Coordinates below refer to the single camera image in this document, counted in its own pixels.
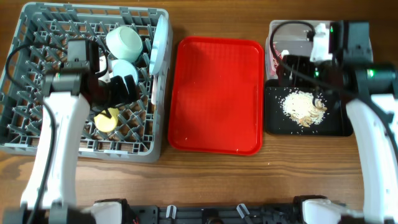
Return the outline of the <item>light blue plate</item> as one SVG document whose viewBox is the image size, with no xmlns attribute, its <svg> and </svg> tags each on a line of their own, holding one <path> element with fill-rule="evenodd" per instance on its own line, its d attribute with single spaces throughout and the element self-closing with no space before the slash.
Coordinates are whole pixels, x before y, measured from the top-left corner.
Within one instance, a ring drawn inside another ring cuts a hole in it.
<svg viewBox="0 0 398 224">
<path fill-rule="evenodd" d="M 152 49 L 150 53 L 149 72 L 151 75 L 157 75 L 160 71 L 165 56 L 168 34 L 168 20 L 165 18 L 165 16 L 161 15 L 155 29 Z"/>
</svg>

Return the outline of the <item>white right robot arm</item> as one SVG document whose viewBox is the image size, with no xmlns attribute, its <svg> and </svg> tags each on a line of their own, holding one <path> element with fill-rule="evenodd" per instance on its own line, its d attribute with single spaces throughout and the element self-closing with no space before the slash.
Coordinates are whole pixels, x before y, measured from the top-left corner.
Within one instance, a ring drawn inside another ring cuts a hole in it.
<svg viewBox="0 0 398 224">
<path fill-rule="evenodd" d="M 358 145 L 364 183 L 361 211 L 325 198 L 295 198 L 303 223 L 397 223 L 397 69 L 375 64 L 367 21 L 333 21 L 310 28 L 313 63 L 331 57 L 321 74 L 303 74 L 270 51 L 279 65 L 317 87 L 347 97 L 346 113 Z"/>
</svg>

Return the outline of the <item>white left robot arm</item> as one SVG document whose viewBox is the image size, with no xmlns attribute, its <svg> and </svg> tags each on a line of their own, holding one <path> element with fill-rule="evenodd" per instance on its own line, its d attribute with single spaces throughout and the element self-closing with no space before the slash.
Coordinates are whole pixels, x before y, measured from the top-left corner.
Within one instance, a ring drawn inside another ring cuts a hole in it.
<svg viewBox="0 0 398 224">
<path fill-rule="evenodd" d="M 89 116 L 110 118 L 110 108 L 139 100 L 132 75 L 101 81 L 100 53 L 93 40 L 72 39 L 60 51 L 67 55 L 59 70 L 44 75 L 38 101 L 42 127 L 34 167 L 18 209 L 5 210 L 4 223 L 138 223 L 125 199 L 99 200 L 76 207 L 75 174 L 85 121 Z"/>
</svg>

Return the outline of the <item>red snack wrapper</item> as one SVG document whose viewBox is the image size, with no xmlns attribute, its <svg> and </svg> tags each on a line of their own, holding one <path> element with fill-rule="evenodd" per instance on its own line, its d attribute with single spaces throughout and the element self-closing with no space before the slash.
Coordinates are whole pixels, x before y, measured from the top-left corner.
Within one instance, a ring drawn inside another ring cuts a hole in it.
<svg viewBox="0 0 398 224">
<path fill-rule="evenodd" d="M 277 69 L 278 65 L 279 65 L 278 60 L 271 53 L 271 76 L 276 75 L 276 69 Z"/>
</svg>

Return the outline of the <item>yellow plastic cup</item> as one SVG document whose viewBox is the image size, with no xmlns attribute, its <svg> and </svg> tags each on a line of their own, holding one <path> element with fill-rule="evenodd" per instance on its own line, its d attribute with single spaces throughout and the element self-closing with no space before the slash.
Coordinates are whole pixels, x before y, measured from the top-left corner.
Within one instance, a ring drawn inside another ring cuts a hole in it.
<svg viewBox="0 0 398 224">
<path fill-rule="evenodd" d="M 108 108 L 102 111 L 94 117 L 96 128 L 101 132 L 110 133 L 118 125 L 118 114 L 117 108 Z"/>
</svg>

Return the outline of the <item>green bowl with food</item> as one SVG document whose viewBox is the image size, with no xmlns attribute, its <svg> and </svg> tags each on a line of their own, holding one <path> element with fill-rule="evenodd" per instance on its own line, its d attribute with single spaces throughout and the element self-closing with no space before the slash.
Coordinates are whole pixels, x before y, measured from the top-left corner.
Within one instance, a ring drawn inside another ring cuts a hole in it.
<svg viewBox="0 0 398 224">
<path fill-rule="evenodd" d="M 111 71 L 109 72 L 109 77 L 113 78 L 115 76 L 120 76 L 122 78 L 131 75 L 134 79 L 134 83 L 137 85 L 139 83 L 139 76 L 135 66 L 128 62 L 127 60 L 117 59 L 110 62 Z"/>
</svg>

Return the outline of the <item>white plastic fork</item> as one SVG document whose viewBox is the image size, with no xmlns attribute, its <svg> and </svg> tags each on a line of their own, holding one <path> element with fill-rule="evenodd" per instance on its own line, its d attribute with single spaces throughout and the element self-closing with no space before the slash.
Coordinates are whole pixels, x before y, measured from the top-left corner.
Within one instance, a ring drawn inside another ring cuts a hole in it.
<svg viewBox="0 0 398 224">
<path fill-rule="evenodd" d="M 158 82 L 158 75 L 154 75 L 152 83 L 152 94 L 151 94 L 151 103 L 153 105 L 157 105 L 157 82 Z"/>
</svg>

